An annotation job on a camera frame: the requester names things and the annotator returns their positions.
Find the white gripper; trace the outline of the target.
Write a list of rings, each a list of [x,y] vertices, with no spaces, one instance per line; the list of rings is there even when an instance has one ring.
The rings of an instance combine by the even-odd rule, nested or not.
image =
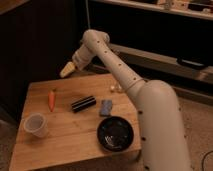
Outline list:
[[[79,70],[83,70],[87,66],[88,60],[84,58],[78,51],[72,56],[72,61],[69,61],[60,71],[60,77],[65,78],[75,71],[75,66]]]

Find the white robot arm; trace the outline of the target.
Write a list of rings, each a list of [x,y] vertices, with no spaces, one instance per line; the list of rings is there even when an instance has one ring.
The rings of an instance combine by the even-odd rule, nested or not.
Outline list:
[[[88,29],[72,55],[78,69],[97,56],[123,88],[138,113],[143,164],[149,171],[192,171],[179,101],[161,80],[145,81],[110,48],[107,33]]]

